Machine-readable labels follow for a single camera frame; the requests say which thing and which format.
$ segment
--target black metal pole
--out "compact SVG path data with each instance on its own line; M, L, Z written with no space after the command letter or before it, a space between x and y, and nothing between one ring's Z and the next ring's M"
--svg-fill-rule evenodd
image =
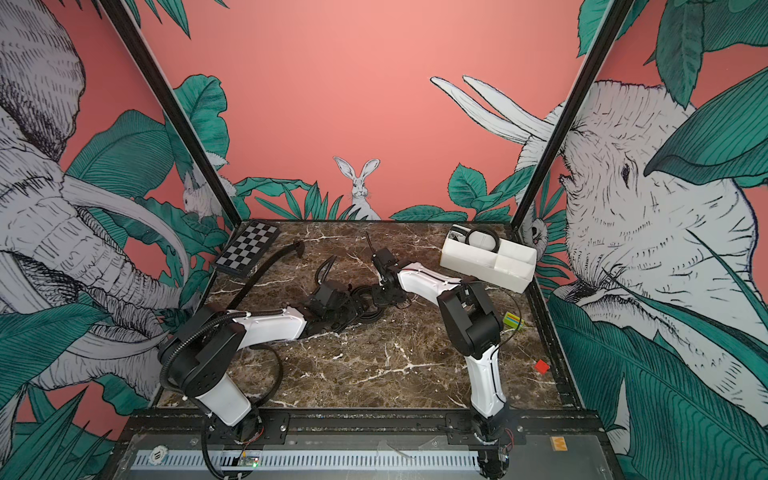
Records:
M208 157L205 154L203 145L200 144L200 140L197 138L189 119L176 100L173 89L155 63L153 55L144 43L144 39L136 29L136 25L133 23L130 15L125 10L122 1L101 0L101 5L112 21L114 29L118 31L120 38L123 39L123 43L125 43L126 48L134 58L139 70L144 74L144 78L147 80L163 110L165 110L165 114L179 134L181 141L184 142L184 146L187 147L195 164L203 172L203 177L205 177L206 182L210 185L210 189L219 200L224 215L236 230L242 219L237 213L237 209L229 195L224 191L224 187L221 186L216 171L208 163Z
M633 0L613 0L611 6L608 7L605 21L603 22L600 30L595 35L594 43L587 53L587 59L584 60L584 65L581 67L576 83L574 84L571 95L565 102L563 107L563 113L560 115L560 119L554 126L552 136L549 137L547 147L544 149L544 153L541 155L541 159L538 162L538 166L531 177L531 183L528 185L528 189L525 191L518 209L515 212L515 217L512 218L512 229L517 230L523 222L523 218L528 213L528 209L538 194L541 184L544 183L544 179L549 172L550 167L554 159L558 157L560 146L565 140L565 135L568 134L568 130L576 119L576 114L581 108L581 104L584 103L584 99L587 97L589 88L594 83L594 79L598 76L600 67L603 65L608 51L611 50L611 46L616 39L616 35L619 33L621 25L624 23L624 19L627 17Z

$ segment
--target ventilation grille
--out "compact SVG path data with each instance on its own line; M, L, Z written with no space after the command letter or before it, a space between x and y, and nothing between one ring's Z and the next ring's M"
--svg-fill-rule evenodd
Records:
M139 450L133 470L204 470L203 454L199 450L171 450L160 465L149 462L151 450ZM226 470L254 470L254 467L234 467L240 452L211 452L214 465ZM259 456L259 470L479 470L477 452L405 450L377 452L372 450L270 450L249 451Z

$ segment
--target brown marble tabletop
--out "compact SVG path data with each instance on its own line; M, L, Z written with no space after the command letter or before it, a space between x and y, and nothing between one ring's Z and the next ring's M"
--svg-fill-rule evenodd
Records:
M338 260L329 279L353 286L376 282L365 240L368 230L376 249L388 247L400 260L421 262L449 276L460 273L439 266L440 249L449 223L325 223L272 222L282 233L265 258L284 245L304 239L303 258L291 253L273 265L239 310L270 310L302 300L314 290L316 268L329 256ZM503 227L495 227L502 237ZM217 276L207 302L226 306L246 280ZM531 309L524 295L512 293L518 307L499 289L489 296L501 315L519 314L525 320L499 351L502 387L511 405L523 409L559 409L557 389L548 372L534 369L548 362ZM510 335L502 333L502 339ZM322 333L307 339L272 345L283 359L280 389L266 406L455 408L470 405L469 376L464 357L445 333L437 306L416 298L408 308L389 308L377 322L354 325L341 333ZM277 367L274 355L244 349L229 369L233 381L251 397L272 386ZM178 394L163 392L160 407L190 407Z

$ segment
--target rabbit illustration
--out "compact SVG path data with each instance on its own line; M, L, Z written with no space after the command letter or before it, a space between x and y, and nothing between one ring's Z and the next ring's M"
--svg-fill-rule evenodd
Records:
M366 164L362 167L362 172L360 173L359 177L355 175L355 169L352 168L352 165L348 164L343 158L334 157L333 160L335 160L336 164L339 165L339 170L341 170L341 173L345 177L352 180L353 207L349 211L350 214L356 211L356 220L381 220L381 217L377 215L375 211L373 211L370 205L368 205L368 200L366 199L368 197L366 177L372 174L376 168L379 168L379 163L381 163L379 159L374 158L373 160L367 161Z
M212 152L206 152L208 161L214 167L214 170L218 170L222 166L227 164L227 161L223 157L216 155ZM224 191L230 197L235 195L235 187L226 178L218 174L221 186L224 187ZM201 217L207 217L209 215L221 216L222 209L219 200L214 196L214 192L208 186L203 172L196 164L192 165L192 175L189 172L184 175L184 210L188 213L194 212Z

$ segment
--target orange sticker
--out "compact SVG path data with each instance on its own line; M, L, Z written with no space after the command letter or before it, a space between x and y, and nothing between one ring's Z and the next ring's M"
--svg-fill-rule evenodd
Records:
M563 438L563 437L549 437L549 439L552 441L552 448L556 452L567 452L568 451L568 445L565 445L565 438Z

